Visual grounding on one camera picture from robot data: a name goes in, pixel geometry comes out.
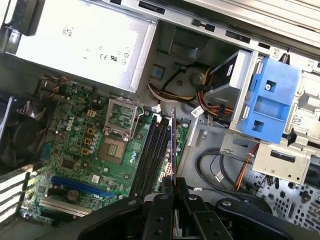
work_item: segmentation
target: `expansion slot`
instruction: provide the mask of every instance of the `expansion slot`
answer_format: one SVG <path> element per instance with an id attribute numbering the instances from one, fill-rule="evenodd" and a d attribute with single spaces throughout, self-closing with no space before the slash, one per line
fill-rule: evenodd
<path id="1" fill-rule="evenodd" d="M 143 199 L 151 193 L 169 140 L 168 123 L 168 120 L 164 119 L 157 125 L 156 119 L 152 120 L 142 150 L 142 157 L 132 183 L 130 196 Z"/>
<path id="2" fill-rule="evenodd" d="M 73 190 L 78 190 L 81 192 L 85 192 L 88 194 L 95 194 L 98 196 L 104 196 L 104 197 L 113 197 L 113 194 L 109 192 L 105 192 L 97 187 L 93 187 L 84 183 L 76 182 L 70 179 L 65 179 L 59 176 L 53 176 L 51 178 L 51 182 L 56 185 L 63 185 L 66 188 L 70 188 Z"/>
<path id="3" fill-rule="evenodd" d="M 87 209 L 81 206 L 73 205 L 64 201 L 44 197 L 40 200 L 40 206 L 51 210 L 57 210 L 66 214 L 71 214 L 78 217 L 83 217 L 92 212 L 91 209 Z"/>

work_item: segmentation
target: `circuit board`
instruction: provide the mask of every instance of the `circuit board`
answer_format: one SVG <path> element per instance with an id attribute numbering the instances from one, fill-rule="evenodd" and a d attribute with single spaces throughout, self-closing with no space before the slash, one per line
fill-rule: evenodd
<path id="1" fill-rule="evenodd" d="M 53 219 L 44 214 L 43 199 L 96 211 L 127 197 L 155 115 L 149 111 L 143 114 L 143 109 L 138 107 L 136 112 L 141 117 L 136 119 L 135 134 L 129 141 L 123 141 L 122 136 L 113 132 L 105 135 L 104 122 L 110 101 L 107 97 L 70 86 L 66 87 L 65 94 L 69 97 L 56 107 L 49 128 L 42 167 L 31 174 L 20 207 L 19 213 L 26 219 L 53 224 Z M 122 107 L 120 111 L 117 107 L 109 120 L 128 129 L 131 117 L 135 117 L 132 108 Z M 186 122 L 177 124 L 178 161 L 188 130 Z M 160 191 L 162 177 L 172 171 L 167 149 L 162 159 L 153 192 Z"/>

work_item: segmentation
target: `fan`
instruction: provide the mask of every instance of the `fan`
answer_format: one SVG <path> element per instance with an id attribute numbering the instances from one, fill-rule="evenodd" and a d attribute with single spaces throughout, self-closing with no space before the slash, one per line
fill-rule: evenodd
<path id="1" fill-rule="evenodd" d="M 36 161 L 48 126 L 44 102 L 0 91 L 0 164 L 13 170 Z"/>

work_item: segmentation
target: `chipset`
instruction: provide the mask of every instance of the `chipset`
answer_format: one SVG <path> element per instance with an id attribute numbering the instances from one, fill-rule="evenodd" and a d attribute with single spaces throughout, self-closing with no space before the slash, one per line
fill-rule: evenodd
<path id="1" fill-rule="evenodd" d="M 72 161 L 70 159 L 63 159 L 63 161 L 61 163 L 61 168 L 65 169 L 65 170 L 73 170 L 75 163 L 76 163 L 75 161 Z"/>
<path id="2" fill-rule="evenodd" d="M 114 164 L 121 164 L 127 143 L 106 136 L 99 151 L 99 158 Z"/>

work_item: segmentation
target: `motherboard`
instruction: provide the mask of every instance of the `motherboard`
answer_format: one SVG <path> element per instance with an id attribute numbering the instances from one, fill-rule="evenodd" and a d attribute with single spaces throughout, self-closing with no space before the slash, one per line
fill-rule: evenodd
<path id="1" fill-rule="evenodd" d="M 129 195 L 143 199 L 172 174 L 170 121 L 128 99 L 66 85 L 19 214 L 59 226 Z M 176 158 L 189 122 L 177 121 Z"/>

